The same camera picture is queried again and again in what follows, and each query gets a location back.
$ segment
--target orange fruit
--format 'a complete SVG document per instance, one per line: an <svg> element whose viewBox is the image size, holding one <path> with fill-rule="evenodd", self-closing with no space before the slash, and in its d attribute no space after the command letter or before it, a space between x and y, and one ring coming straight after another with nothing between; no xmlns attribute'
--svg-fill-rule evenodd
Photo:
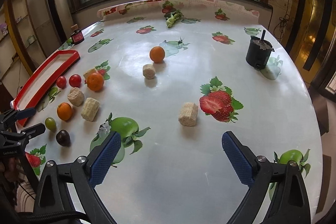
<svg viewBox="0 0 336 224"><path fill-rule="evenodd" d="M156 46L149 52L149 57L154 63L161 63L165 58L165 50L162 47Z"/></svg>
<svg viewBox="0 0 336 224"><path fill-rule="evenodd" d="M87 87L93 91L99 91L103 88L104 77L97 72L90 74L86 80Z"/></svg>
<svg viewBox="0 0 336 224"><path fill-rule="evenodd" d="M71 118L72 116L72 107L68 103L61 103L57 107L57 115L58 117L63 120L67 121Z"/></svg>

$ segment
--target bottle cap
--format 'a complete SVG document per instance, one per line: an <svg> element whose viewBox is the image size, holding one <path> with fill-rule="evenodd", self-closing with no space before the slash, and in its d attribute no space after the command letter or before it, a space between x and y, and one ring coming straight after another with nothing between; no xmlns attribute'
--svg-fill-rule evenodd
<svg viewBox="0 0 336 224"><path fill-rule="evenodd" d="M71 26L71 30L72 30L73 32L76 31L77 29L79 29L77 24Z"/></svg>

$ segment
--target fruit-patterned tablecloth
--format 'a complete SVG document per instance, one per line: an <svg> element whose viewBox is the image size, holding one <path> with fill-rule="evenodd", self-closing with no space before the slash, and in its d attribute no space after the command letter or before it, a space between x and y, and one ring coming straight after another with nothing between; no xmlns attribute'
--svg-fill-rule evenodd
<svg viewBox="0 0 336 224"><path fill-rule="evenodd" d="M183 16L168 28L165 19L175 10ZM118 223L226 223L248 189L221 146L223 132L231 130L256 155L298 161L314 216L322 181L315 112L295 65L268 31L265 39L275 52L267 67L256 70L245 61L250 36L260 37L264 29L257 11L219 0L146 0L109 7L98 16L103 20L83 30L81 44L61 49L71 47L81 57L67 79L93 67L103 75L102 91L81 86L85 98L100 101L100 109L88 122L82 107L73 107L73 117L63 122L56 109L68 101L71 87L50 89L26 126L53 117L72 145L61 147L49 130L32 139L26 151L37 175L46 161L72 162L116 130L124 145L116 168L96 191ZM154 64L156 78L146 80L142 67L152 63L154 46L163 47L166 57ZM196 126L181 126L182 105L199 105L200 98ZM273 190L270 185L256 223Z"/></svg>

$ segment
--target red bottle label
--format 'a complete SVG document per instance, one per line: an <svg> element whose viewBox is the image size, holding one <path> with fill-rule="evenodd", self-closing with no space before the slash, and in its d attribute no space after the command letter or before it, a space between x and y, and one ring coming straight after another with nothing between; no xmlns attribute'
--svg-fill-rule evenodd
<svg viewBox="0 0 336 224"><path fill-rule="evenodd" d="M83 38L84 37L83 37L82 32L79 32L72 36L72 41L76 44L77 42L81 41Z"/></svg>

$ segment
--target red tray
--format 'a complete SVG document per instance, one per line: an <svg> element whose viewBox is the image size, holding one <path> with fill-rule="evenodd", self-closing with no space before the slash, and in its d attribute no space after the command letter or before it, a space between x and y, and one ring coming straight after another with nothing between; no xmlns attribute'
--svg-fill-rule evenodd
<svg viewBox="0 0 336 224"><path fill-rule="evenodd" d="M26 109L36 107L44 94L56 82L57 78L66 72L76 61L80 59L75 50L62 50L53 53L33 73L25 85L13 100L14 109ZM18 121L25 126L27 118Z"/></svg>

